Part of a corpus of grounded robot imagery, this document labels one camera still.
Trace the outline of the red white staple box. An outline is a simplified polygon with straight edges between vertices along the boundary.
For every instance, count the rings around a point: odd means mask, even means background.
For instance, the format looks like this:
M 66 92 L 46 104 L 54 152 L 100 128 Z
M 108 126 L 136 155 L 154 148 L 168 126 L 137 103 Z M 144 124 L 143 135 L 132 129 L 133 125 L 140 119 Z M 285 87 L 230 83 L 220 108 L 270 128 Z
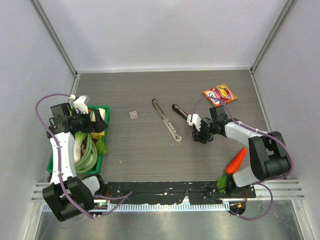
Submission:
M 131 119 L 135 119 L 138 117 L 137 111 L 136 110 L 132 110 L 129 112 L 129 116 Z

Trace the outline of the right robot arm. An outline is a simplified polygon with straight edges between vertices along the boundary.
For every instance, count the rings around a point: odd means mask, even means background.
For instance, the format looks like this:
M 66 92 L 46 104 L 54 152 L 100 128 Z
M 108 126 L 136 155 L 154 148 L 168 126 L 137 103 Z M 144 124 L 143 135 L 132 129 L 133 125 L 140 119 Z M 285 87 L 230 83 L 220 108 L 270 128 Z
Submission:
M 254 183 L 283 177 L 292 170 L 292 160 L 280 132 L 265 132 L 250 128 L 229 117 L 223 106 L 209 109 L 211 118 L 189 114 L 187 123 L 193 127 L 192 137 L 206 144 L 214 135 L 238 141 L 249 151 L 250 165 L 231 173 L 226 178 L 225 192 L 233 198 Z

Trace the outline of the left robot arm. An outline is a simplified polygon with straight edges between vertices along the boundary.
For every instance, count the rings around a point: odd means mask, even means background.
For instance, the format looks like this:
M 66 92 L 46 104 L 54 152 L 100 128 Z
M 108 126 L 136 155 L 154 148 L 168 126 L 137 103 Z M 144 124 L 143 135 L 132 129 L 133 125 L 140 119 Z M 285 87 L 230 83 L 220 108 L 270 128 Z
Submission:
M 76 134 L 90 137 L 108 128 L 107 114 L 99 108 L 71 107 L 61 103 L 51 108 L 47 137 L 52 147 L 52 176 L 42 196 L 58 221 L 64 222 L 94 209 L 94 198 L 102 199 L 107 188 L 99 174 L 80 179 L 77 176 L 74 147 Z

